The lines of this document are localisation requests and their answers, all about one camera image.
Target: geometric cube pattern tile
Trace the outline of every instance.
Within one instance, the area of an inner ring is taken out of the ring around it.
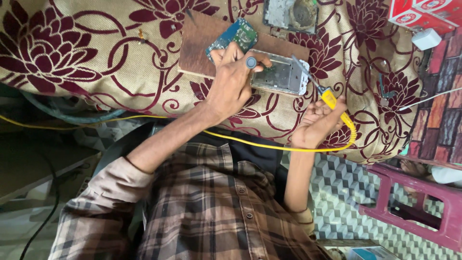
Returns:
[[[79,145],[105,151],[115,141],[142,124],[139,120],[131,119],[101,123],[95,127],[77,129],[74,138]]]
[[[288,167],[289,161],[290,154],[285,153],[282,164]],[[317,153],[310,183],[316,236],[320,239],[372,239],[402,260],[462,260],[462,253],[360,215],[358,204],[374,203],[379,185],[380,178],[367,172],[365,166]],[[393,200],[409,206],[416,203],[397,183],[390,191],[390,206]],[[440,201],[426,200],[426,211],[435,216],[441,217],[443,207]]]

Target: cardboard box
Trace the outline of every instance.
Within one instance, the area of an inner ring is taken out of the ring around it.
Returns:
[[[352,248],[347,260],[400,260],[384,247]]]
[[[462,0],[413,0],[412,7],[454,26],[462,25]]]
[[[453,31],[457,27],[453,23],[439,19],[430,13],[413,8],[412,4],[412,1],[392,0],[388,20],[415,32],[433,28],[439,35]]]

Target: red box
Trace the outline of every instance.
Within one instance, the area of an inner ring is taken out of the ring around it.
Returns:
[[[412,7],[454,26],[462,25],[462,0],[413,0]]]
[[[392,0],[388,13],[388,21],[408,28],[411,31],[433,28],[439,35],[453,31],[457,27],[453,23],[439,19],[432,14],[419,11],[413,8],[412,5],[412,1]]]

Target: stool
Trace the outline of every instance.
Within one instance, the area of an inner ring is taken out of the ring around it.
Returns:
[[[462,192],[437,183],[419,180],[402,173],[401,169],[385,163],[367,166],[367,171],[380,178],[380,188],[375,208],[359,206],[361,215],[368,215],[382,222],[395,225],[422,238],[435,242],[457,252],[462,252]],[[393,183],[399,183],[419,192],[417,205],[410,207],[400,204],[398,210],[388,211],[390,189]],[[444,202],[442,218],[424,211],[426,194]],[[415,220],[438,229],[433,231],[407,220]]]

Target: brown checkered shirt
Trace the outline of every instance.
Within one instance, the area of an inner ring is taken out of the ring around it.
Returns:
[[[331,259],[307,232],[309,210],[274,199],[273,176],[248,161],[233,174],[228,145],[188,143],[154,174],[124,158],[103,169],[61,212],[49,259],[127,259],[127,228],[144,199],[137,259]]]

